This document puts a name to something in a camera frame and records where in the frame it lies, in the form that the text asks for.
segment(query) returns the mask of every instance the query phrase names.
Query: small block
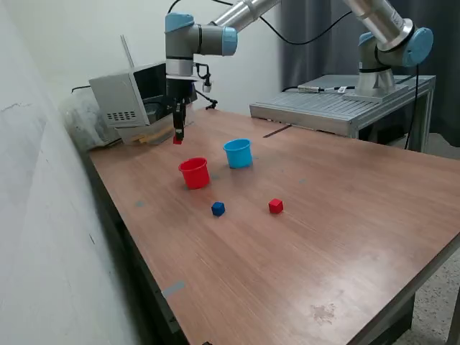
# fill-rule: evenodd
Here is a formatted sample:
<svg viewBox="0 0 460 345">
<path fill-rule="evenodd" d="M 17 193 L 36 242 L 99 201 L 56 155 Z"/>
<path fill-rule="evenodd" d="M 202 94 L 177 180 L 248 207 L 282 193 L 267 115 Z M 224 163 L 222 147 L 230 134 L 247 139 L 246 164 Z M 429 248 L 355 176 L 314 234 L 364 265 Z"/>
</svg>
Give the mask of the small block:
<svg viewBox="0 0 460 345">
<path fill-rule="evenodd" d="M 172 143 L 176 145 L 182 145 L 182 140 L 178 140 L 176 136 L 174 136 L 174 138 L 172 138 Z"/>
<path fill-rule="evenodd" d="M 270 209 L 270 213 L 281 213 L 284 209 L 284 206 L 281 200 L 273 199 L 269 202 L 268 208 Z"/>
<path fill-rule="evenodd" d="M 220 217 L 225 213 L 225 205 L 224 203 L 216 202 L 212 205 L 211 210 L 214 216 Z"/>
</svg>

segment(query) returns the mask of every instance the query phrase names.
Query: vent grille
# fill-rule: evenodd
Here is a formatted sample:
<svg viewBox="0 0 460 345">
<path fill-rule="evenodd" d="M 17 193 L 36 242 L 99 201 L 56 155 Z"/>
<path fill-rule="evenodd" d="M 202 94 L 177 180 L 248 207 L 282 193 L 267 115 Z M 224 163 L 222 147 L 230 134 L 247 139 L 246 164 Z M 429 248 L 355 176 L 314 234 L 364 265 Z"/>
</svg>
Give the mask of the vent grille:
<svg viewBox="0 0 460 345">
<path fill-rule="evenodd" d="M 135 121 L 136 114 L 133 111 L 125 111 L 121 113 L 107 113 L 107 119 L 110 121 Z"/>
</svg>

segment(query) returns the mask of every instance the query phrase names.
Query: floor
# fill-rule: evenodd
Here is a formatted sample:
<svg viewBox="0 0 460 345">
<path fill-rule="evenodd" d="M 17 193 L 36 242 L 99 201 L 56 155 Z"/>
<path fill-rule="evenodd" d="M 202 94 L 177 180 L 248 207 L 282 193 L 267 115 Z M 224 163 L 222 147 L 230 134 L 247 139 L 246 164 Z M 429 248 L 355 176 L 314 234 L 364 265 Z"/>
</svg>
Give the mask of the floor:
<svg viewBox="0 0 460 345">
<path fill-rule="evenodd" d="M 428 153 L 460 160 L 460 148 L 451 147 L 441 135 L 430 134 Z M 396 345 L 444 345 L 460 286 L 460 250 L 418 291 L 413 329 Z"/>
</svg>

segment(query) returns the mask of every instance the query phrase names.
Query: metal table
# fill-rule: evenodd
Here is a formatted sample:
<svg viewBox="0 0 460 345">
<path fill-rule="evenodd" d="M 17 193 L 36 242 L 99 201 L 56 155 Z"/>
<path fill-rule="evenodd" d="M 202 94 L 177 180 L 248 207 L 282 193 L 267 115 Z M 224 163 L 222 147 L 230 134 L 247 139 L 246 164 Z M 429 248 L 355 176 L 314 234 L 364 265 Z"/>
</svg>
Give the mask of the metal table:
<svg viewBox="0 0 460 345">
<path fill-rule="evenodd" d="M 407 76 L 395 76 L 396 83 L 407 85 L 405 92 L 383 103 L 350 101 L 336 91 L 306 93 L 286 91 L 266 101 L 250 105 L 251 116 L 286 124 L 358 138 L 359 131 L 404 107 L 415 99 L 415 78 L 401 83 Z M 418 84 L 418 106 L 410 135 L 409 149 L 425 152 L 430 132 L 431 109 L 436 77 L 421 75 Z M 357 75 L 325 75 L 299 86 L 356 86 Z"/>
</svg>

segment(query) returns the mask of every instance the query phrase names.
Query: gray tape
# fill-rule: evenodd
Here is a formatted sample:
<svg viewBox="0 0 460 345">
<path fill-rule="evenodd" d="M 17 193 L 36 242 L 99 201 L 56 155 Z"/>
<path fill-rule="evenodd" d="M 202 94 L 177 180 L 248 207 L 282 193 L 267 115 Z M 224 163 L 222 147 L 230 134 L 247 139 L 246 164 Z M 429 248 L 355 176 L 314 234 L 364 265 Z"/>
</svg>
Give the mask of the gray tape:
<svg viewBox="0 0 460 345">
<path fill-rule="evenodd" d="M 170 297 L 173 293 L 176 293 L 179 290 L 182 290 L 185 287 L 185 283 L 181 280 L 174 285 L 170 286 L 168 289 L 163 290 L 161 293 L 164 298 Z"/>
</svg>

